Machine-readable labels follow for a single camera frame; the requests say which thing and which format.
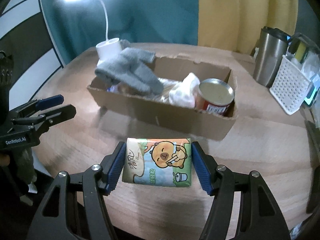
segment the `yellow curtain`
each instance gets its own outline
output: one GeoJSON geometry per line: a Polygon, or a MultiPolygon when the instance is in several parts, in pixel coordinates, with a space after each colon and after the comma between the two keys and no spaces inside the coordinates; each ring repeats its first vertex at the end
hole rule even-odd
{"type": "Polygon", "coordinates": [[[199,0],[198,46],[250,54],[263,26],[294,34],[298,0],[199,0]]]}

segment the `tin can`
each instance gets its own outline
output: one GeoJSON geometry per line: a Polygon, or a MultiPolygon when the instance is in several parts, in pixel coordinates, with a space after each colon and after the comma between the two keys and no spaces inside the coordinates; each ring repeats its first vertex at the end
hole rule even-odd
{"type": "Polygon", "coordinates": [[[224,115],[234,98],[232,87],[220,79],[209,78],[199,84],[196,109],[224,115]]]}

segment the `metal screw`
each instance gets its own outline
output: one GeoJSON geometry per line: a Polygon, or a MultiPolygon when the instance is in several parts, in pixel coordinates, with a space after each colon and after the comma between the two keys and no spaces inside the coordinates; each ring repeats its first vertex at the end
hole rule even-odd
{"type": "Polygon", "coordinates": [[[252,172],[251,172],[251,175],[254,176],[255,178],[257,178],[257,177],[260,176],[260,173],[257,172],[257,171],[252,171],[252,172]]]}
{"type": "Polygon", "coordinates": [[[101,166],[99,164],[94,164],[94,165],[91,166],[91,170],[93,170],[93,171],[97,171],[100,168],[101,168],[101,166]]]}
{"type": "Polygon", "coordinates": [[[63,178],[63,177],[65,177],[67,175],[67,173],[65,172],[65,171],[60,171],[59,172],[59,177],[60,178],[63,178]]]}
{"type": "Polygon", "coordinates": [[[226,167],[224,165],[218,165],[217,167],[218,171],[225,171],[226,170],[226,167]]]}

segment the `barcode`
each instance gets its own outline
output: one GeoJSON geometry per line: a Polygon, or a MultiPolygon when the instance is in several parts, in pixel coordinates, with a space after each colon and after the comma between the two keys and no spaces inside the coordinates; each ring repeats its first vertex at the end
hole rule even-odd
{"type": "Polygon", "coordinates": [[[207,111],[210,112],[210,113],[221,114],[221,113],[224,113],[226,108],[227,108],[226,106],[219,107],[219,106],[208,105],[207,106],[207,111]]]}

